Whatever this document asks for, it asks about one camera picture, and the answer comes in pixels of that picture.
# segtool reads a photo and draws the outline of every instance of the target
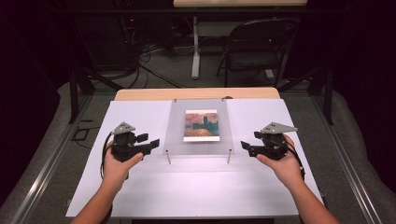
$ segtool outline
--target wooden surface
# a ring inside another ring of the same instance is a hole
[[[220,99],[231,96],[235,99],[266,98],[280,99],[275,88],[190,88],[190,89],[143,89],[120,90],[115,101],[161,101],[174,99]]]
[[[174,0],[174,7],[300,7],[307,0]]]

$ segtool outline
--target black handheld controller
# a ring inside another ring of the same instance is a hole
[[[282,133],[269,134],[255,132],[256,138],[264,143],[264,146],[251,146],[249,143],[241,141],[242,148],[248,151],[250,157],[256,157],[262,154],[271,160],[279,161],[284,158],[288,152],[288,146]]]
[[[241,141],[242,148],[248,151],[250,157],[262,154],[271,160],[279,161],[288,152],[285,132],[295,132],[296,128],[279,123],[270,123],[261,132],[254,132],[254,136],[262,140],[263,146],[251,146],[249,143]]]
[[[152,149],[160,145],[160,139],[157,139],[148,144],[136,146],[135,143],[147,141],[149,134],[143,133],[136,136],[132,131],[134,131],[134,127],[125,122],[114,130],[111,153],[117,161],[128,161],[139,152],[143,153],[143,156],[149,155]]]

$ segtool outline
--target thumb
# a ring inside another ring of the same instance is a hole
[[[143,159],[143,153],[139,152],[136,155],[134,155],[131,159],[126,161],[125,164],[128,166],[129,169],[131,169],[136,164],[138,164],[142,159]]]
[[[256,159],[257,159],[258,161],[260,161],[262,164],[264,164],[264,165],[266,165],[266,166],[269,166],[269,167],[271,167],[271,168],[274,166],[274,161],[271,160],[271,159],[269,159],[268,157],[262,155],[262,154],[258,154],[258,155],[256,156]]]

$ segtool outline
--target chair leg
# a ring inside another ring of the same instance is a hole
[[[228,69],[227,67],[225,67],[224,88],[227,88],[227,82],[228,82]]]
[[[280,55],[280,60],[279,60],[279,65],[277,66],[277,71],[276,71],[276,78],[275,78],[275,83],[274,83],[274,87],[277,88],[277,84],[280,80],[280,75],[281,72],[280,70],[282,70],[282,65],[283,65],[283,56],[285,55],[285,50],[282,49],[282,53]]]
[[[218,76],[219,76],[220,69],[221,69],[221,67],[222,67],[223,63],[224,63],[224,55],[223,55],[223,57],[222,57],[222,59],[221,59],[221,62],[220,62],[219,68],[218,68],[218,72],[216,73],[216,77],[218,77]]]

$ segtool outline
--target person's left hand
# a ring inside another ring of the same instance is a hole
[[[114,159],[111,150],[112,148],[109,147],[106,152],[102,185],[103,187],[109,188],[109,190],[114,193],[117,193],[121,190],[129,170],[143,159],[143,154],[137,153],[128,161],[120,162]]]

